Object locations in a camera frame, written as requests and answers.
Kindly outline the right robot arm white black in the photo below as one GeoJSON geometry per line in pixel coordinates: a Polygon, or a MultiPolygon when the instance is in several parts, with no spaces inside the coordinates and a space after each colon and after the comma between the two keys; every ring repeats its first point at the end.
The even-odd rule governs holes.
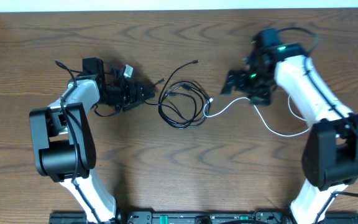
{"type": "Polygon", "coordinates": [[[290,204],[292,223],[319,223],[338,195],[358,197],[347,187],[358,179],[358,114],[344,105],[302,50],[253,54],[248,70],[230,70],[222,88],[245,93],[253,106],[269,105],[275,87],[283,88],[308,126],[301,159],[306,177],[290,204]]]}

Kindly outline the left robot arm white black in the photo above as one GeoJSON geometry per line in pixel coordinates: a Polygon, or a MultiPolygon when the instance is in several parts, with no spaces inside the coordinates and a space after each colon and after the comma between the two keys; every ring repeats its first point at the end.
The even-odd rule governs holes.
{"type": "Polygon", "coordinates": [[[152,87],[141,82],[123,80],[108,87],[101,80],[81,78],[70,80],[57,101],[29,113],[37,172],[74,196],[87,223],[127,223],[127,215],[96,170],[96,146],[88,112],[103,104],[129,110],[154,96],[152,87]]]}

